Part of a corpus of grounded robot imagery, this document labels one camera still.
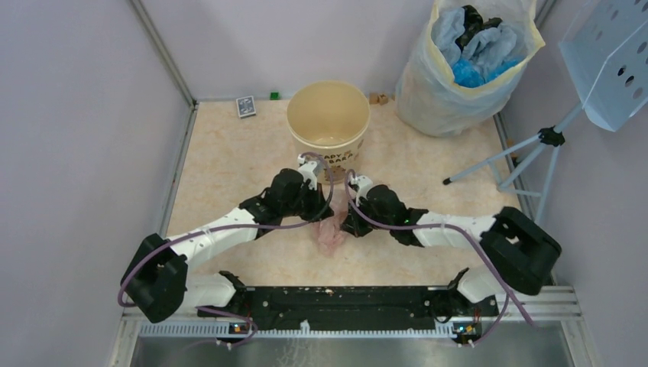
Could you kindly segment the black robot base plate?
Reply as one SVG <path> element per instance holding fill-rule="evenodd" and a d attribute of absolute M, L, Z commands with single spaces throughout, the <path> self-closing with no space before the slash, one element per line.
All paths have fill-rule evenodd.
<path fill-rule="evenodd" d="M 228 271 L 221 274 L 233 281 L 233 298 L 224 307 L 201 306 L 198 317 L 224 311 L 250 318 L 261 331 L 296 330 L 303 322 L 315 331 L 432 330 L 461 317 L 499 314 L 495 297 L 473 304 L 454 287 L 252 287 Z"/>

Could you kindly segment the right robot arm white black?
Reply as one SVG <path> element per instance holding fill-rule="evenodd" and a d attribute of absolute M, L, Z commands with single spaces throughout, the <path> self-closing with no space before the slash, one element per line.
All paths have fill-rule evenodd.
<path fill-rule="evenodd" d="M 491 216 L 449 216 L 408 207 L 384 184 L 345 187 L 349 213 L 344 231 L 363 237 L 386 230 L 401 245 L 475 251 L 483 261 L 450 284 L 450 309 L 470 314 L 484 299 L 516 291 L 536 296 L 549 280 L 562 246 L 512 206 Z"/>

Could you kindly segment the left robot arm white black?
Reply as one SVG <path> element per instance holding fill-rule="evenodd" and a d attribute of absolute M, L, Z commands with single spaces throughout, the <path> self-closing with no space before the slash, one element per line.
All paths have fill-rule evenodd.
<path fill-rule="evenodd" d="M 315 161 L 284 168 L 260 194 L 207 225 L 172 239 L 157 233 L 145 237 L 121 279 L 119 297 L 128 296 L 151 323 L 168 319 L 182 305 L 213 306 L 227 316 L 241 313 L 245 296 L 231 278 L 219 275 L 215 291 L 194 293 L 186 286 L 190 270 L 236 245 L 284 229 L 286 218 L 298 217 L 304 226 L 332 216 L 331 200 L 317 178 L 323 169 Z"/>

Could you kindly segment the pink plastic trash bag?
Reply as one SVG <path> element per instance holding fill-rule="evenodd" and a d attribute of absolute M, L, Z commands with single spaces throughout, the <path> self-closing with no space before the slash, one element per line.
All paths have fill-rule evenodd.
<path fill-rule="evenodd" d="M 333 210 L 333 216 L 309 225 L 311 238 L 319 252 L 329 257 L 333 256 L 348 237 L 348 233 L 342 230 L 342 224 L 348 215 L 346 195 L 343 192 L 335 193 L 330 207 Z"/>

